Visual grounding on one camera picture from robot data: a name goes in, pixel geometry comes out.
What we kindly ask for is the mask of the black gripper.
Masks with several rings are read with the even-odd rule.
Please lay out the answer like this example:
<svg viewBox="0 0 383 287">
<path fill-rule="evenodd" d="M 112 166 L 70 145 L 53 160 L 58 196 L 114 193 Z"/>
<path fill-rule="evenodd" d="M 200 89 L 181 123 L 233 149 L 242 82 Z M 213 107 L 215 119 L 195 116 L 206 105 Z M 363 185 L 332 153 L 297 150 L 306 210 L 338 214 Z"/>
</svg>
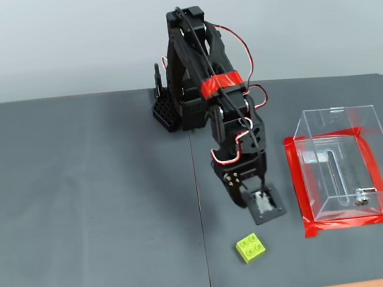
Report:
<svg viewBox="0 0 383 287">
<path fill-rule="evenodd" d="M 242 197 L 241 186 L 244 180 L 258 177 L 261 172 L 266 173 L 266 152 L 258 154 L 245 154 L 236 163 L 221 165 L 214 160 L 211 161 L 212 168 L 219 180 L 225 185 L 232 201 L 244 209 L 247 203 Z"/>
</svg>

